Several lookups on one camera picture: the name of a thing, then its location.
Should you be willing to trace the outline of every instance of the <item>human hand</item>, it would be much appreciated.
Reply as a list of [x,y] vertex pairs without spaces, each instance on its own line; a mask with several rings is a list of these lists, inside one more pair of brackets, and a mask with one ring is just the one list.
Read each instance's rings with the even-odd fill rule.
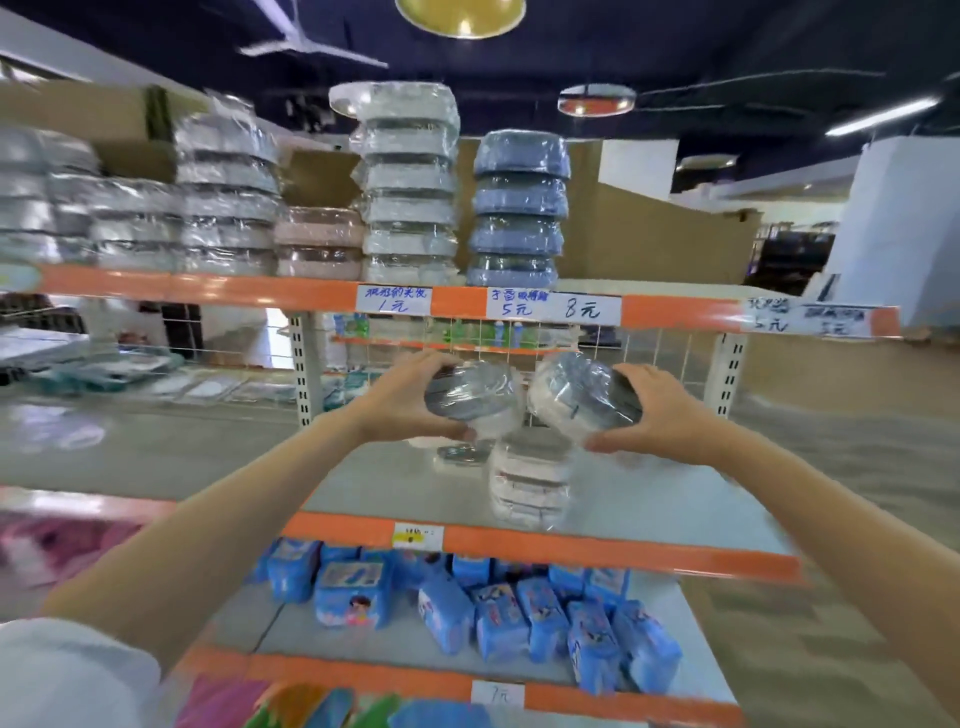
[[370,391],[345,408],[356,419],[364,442],[406,440],[411,437],[470,439],[466,423],[427,411],[423,395],[441,368],[462,362],[448,353],[423,351],[398,360]]
[[643,407],[636,425],[609,429],[590,436],[585,447],[593,452],[630,450],[668,457],[690,465],[712,465],[727,420],[707,409],[686,392],[672,375],[649,364],[617,364],[630,380]]

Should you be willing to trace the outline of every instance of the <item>person's right arm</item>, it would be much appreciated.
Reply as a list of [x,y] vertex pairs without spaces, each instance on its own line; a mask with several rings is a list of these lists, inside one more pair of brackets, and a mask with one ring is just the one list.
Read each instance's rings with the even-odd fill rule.
[[960,720],[960,555],[761,435],[711,413],[649,366],[616,367],[643,405],[638,425],[587,443],[709,465],[736,480]]

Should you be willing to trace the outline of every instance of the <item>stacked container in plastic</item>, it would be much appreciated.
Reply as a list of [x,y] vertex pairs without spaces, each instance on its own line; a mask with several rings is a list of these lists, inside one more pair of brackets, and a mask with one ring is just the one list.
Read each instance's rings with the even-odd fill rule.
[[444,85],[370,83],[356,104],[360,126],[350,149],[362,161],[353,178],[363,190],[367,223],[364,280],[444,285],[457,270],[454,229],[460,116]]
[[274,230],[278,276],[360,280],[363,221],[356,210],[288,207]]
[[0,253],[31,263],[93,263],[85,196],[99,174],[85,141],[0,126]]
[[183,269],[221,276],[272,276],[280,213],[276,141],[241,102],[182,119],[176,130],[183,195]]
[[476,221],[469,247],[468,285],[551,288],[554,256],[569,207],[570,156],[556,134],[504,129],[480,142],[473,162]]
[[87,204],[97,264],[114,271],[174,272],[180,261],[180,194],[172,184],[121,177],[91,185]]

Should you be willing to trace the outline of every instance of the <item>white sleeve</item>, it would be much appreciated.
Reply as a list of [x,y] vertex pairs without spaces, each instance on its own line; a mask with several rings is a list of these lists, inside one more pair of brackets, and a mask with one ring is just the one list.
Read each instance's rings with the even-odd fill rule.
[[139,728],[160,666],[143,650],[61,619],[0,625],[0,728]]

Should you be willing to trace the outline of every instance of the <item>forearm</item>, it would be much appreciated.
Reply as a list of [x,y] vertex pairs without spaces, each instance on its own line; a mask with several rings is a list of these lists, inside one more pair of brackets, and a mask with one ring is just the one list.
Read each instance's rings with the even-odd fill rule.
[[323,415],[56,588],[41,614],[145,649],[166,673],[283,525],[360,442],[346,409]]
[[960,718],[960,556],[737,425],[716,467],[750,491]]

